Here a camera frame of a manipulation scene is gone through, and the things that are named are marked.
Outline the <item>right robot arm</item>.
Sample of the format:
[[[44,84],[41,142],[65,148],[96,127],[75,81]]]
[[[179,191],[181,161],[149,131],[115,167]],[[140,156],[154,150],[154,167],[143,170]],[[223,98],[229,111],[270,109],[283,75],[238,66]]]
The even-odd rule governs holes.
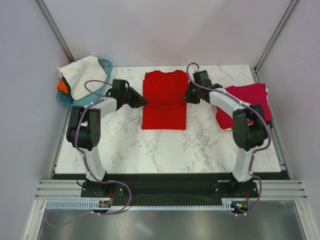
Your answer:
[[[188,83],[184,100],[191,104],[204,100],[232,118],[232,137],[238,147],[236,162],[229,180],[214,184],[215,195],[221,198],[259,198],[262,184],[255,183],[261,179],[253,174],[253,161],[257,152],[271,144],[271,131],[263,107],[242,102],[222,87],[212,89],[193,82]]]

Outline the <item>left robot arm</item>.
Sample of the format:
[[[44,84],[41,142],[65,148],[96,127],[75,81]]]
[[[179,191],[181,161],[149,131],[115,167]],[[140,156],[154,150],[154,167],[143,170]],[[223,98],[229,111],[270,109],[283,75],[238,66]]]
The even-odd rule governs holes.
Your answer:
[[[112,196],[112,185],[102,165],[98,144],[101,139],[101,120],[123,105],[132,109],[143,107],[148,100],[131,86],[112,87],[105,95],[88,106],[73,106],[67,125],[66,139],[81,155],[86,170],[81,185],[81,197],[103,198]]]

